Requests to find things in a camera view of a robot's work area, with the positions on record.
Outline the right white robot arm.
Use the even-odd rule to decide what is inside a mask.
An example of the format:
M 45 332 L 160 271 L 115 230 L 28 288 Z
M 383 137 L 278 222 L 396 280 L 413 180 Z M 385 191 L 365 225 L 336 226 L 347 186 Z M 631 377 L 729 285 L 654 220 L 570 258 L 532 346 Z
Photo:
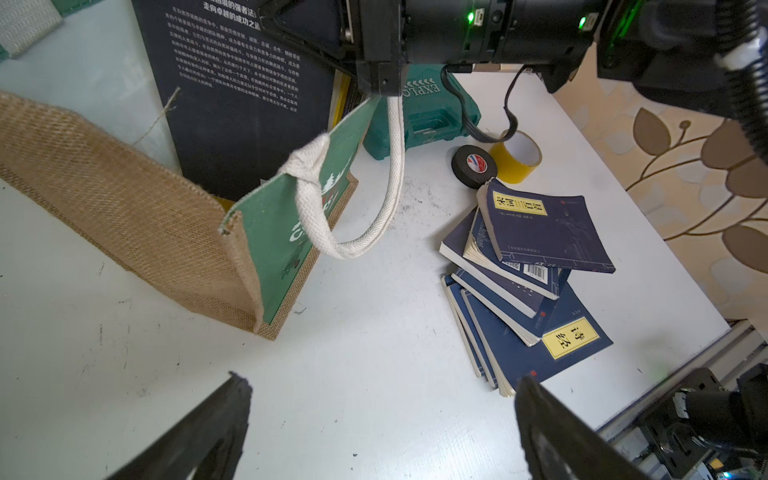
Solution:
M 263 32 L 397 96 L 407 68 L 520 64 L 558 91 L 596 52 L 602 79 L 736 120 L 767 156 L 763 1 L 259 1 Z

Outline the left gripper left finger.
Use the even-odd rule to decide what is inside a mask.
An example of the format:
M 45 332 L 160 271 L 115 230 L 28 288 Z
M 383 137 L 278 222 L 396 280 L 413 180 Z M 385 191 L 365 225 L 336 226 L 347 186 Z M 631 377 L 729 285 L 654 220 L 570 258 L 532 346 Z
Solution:
M 112 479 L 232 479 L 243 453 L 252 387 L 230 378 Z

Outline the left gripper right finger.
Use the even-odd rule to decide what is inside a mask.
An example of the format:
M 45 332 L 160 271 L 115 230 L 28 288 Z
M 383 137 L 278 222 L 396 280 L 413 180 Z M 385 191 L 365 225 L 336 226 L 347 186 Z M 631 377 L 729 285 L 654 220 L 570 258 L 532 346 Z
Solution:
M 519 381 L 515 412 L 533 479 L 646 477 L 533 378 Z

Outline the black cover book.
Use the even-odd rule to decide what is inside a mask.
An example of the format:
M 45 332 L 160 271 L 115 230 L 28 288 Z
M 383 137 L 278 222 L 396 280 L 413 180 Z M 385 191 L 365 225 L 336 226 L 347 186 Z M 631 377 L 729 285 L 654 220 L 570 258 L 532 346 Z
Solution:
M 136 1 L 183 176 L 237 201 L 327 130 L 336 70 L 264 35 L 254 1 Z

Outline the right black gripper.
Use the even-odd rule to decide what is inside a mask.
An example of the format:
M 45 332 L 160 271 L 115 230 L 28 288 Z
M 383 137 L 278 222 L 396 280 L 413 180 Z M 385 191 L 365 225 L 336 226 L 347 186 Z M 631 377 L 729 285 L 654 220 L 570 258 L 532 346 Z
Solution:
M 362 92 L 401 94 L 402 1 L 259 1 L 257 18 L 262 32 L 355 77 Z

